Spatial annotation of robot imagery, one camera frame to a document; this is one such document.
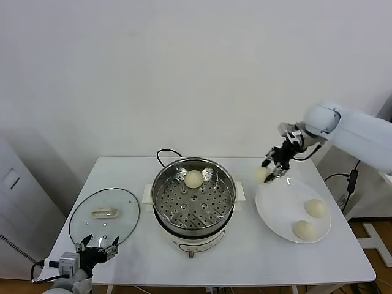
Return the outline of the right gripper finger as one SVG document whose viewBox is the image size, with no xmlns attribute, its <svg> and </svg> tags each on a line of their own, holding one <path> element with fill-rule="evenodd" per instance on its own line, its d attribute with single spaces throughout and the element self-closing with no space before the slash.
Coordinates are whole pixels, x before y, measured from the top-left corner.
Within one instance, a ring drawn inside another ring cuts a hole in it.
<svg viewBox="0 0 392 294">
<path fill-rule="evenodd" d="M 282 167 L 275 167 L 272 171 L 268 173 L 265 178 L 265 183 L 269 183 L 274 181 L 275 179 L 282 178 L 288 172 L 287 169 L 283 169 Z"/>
<path fill-rule="evenodd" d="M 261 164 L 262 167 L 267 167 L 267 166 L 269 166 L 270 163 L 272 163 L 272 161 L 274 160 L 274 153 L 275 153 L 274 149 L 271 149 L 267 153 L 267 155 L 265 156 L 265 158 L 262 161 L 262 164 Z"/>
</svg>

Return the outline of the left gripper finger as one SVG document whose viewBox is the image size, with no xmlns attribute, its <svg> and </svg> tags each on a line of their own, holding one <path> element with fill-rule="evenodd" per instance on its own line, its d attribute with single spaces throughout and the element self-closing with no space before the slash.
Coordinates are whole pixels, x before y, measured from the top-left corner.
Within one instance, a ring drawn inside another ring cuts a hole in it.
<svg viewBox="0 0 392 294">
<path fill-rule="evenodd" d="M 117 236 L 111 245 L 99 249 L 100 260 L 110 260 L 118 253 L 119 236 Z"/>
<path fill-rule="evenodd" d="M 93 234 L 90 234 L 90 235 L 84 237 L 80 242 L 76 243 L 75 244 L 75 251 L 76 252 L 83 252 L 86 249 L 88 243 L 91 241 L 92 238 L 93 238 Z"/>
</svg>

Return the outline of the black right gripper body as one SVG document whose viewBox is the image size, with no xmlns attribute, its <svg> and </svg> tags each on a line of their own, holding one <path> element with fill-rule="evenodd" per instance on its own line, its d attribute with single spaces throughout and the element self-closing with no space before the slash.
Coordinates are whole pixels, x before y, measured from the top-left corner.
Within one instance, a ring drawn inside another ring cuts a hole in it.
<svg viewBox="0 0 392 294">
<path fill-rule="evenodd" d="M 285 140 L 281 147 L 273 147 L 273 162 L 275 166 L 281 166 L 284 170 L 290 169 L 290 160 L 299 152 L 299 144 Z"/>
</svg>

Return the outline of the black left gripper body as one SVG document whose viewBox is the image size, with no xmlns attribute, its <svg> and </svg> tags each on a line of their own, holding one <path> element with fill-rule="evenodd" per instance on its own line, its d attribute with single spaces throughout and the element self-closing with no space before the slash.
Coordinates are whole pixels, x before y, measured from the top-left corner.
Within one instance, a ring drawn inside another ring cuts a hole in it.
<svg viewBox="0 0 392 294">
<path fill-rule="evenodd" d="M 107 255 L 100 248 L 86 247 L 79 252 L 80 254 L 80 269 L 86 274 L 92 274 L 92 270 L 99 263 L 107 261 Z"/>
</svg>

